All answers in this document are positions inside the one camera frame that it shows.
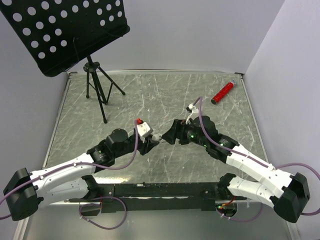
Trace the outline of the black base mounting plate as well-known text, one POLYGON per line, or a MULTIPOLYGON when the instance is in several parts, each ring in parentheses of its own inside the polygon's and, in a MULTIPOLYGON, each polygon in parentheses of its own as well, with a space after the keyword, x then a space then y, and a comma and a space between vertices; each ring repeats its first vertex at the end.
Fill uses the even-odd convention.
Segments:
POLYGON ((111 183, 97 184, 83 198, 71 198, 71 203, 99 202, 100 197, 121 199, 128 211, 194 210, 215 211, 216 203, 234 197, 229 190, 217 182, 194 183, 111 183))

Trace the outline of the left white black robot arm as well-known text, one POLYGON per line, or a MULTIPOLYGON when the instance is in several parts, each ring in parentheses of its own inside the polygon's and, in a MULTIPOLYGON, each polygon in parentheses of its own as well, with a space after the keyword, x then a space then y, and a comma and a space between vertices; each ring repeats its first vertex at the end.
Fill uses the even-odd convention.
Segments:
POLYGON ((94 173, 116 170, 116 158, 126 154, 145 155, 160 143, 160 139, 158 134, 128 135, 118 128, 72 160, 32 172, 26 168, 17 170, 3 191, 2 201, 8 206, 8 217, 19 221, 52 203, 70 199, 95 200, 102 192, 93 178, 94 173))

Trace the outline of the black perforated music stand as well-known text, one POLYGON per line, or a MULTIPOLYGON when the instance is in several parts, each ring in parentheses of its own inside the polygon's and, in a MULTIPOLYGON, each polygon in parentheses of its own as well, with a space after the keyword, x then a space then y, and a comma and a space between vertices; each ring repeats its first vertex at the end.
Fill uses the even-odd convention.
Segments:
POLYGON ((86 86, 106 105, 91 55, 130 31, 121 0, 2 0, 0 11, 47 77, 67 72, 81 60, 86 86))

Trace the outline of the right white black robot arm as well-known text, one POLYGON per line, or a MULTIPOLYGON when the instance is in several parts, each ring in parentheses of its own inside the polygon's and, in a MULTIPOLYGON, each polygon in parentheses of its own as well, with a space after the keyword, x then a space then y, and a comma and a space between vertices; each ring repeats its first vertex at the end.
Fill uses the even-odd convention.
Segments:
POLYGON ((218 187, 223 199, 236 196, 260 202, 290 223, 298 221, 310 199, 308 181, 303 174, 282 171, 258 158, 236 140, 219 133, 208 116, 191 121, 176 119, 162 139, 171 145, 178 141, 181 145, 194 143, 202 146, 212 158, 254 179, 250 181, 231 173, 225 174, 218 187))

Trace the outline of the white stapler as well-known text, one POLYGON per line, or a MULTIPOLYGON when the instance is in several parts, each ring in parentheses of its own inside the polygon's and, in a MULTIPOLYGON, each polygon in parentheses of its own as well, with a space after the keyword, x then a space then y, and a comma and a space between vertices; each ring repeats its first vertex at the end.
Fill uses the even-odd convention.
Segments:
POLYGON ((153 134, 151 139, 159 142, 161 140, 161 136, 159 134, 153 134))

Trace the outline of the red glitter tube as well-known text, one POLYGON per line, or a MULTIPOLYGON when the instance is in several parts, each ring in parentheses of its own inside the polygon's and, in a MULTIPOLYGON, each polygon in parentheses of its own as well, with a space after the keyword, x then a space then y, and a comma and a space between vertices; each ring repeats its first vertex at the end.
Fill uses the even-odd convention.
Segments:
POLYGON ((235 79, 230 80, 212 99, 211 103, 218 104, 237 84, 235 79))

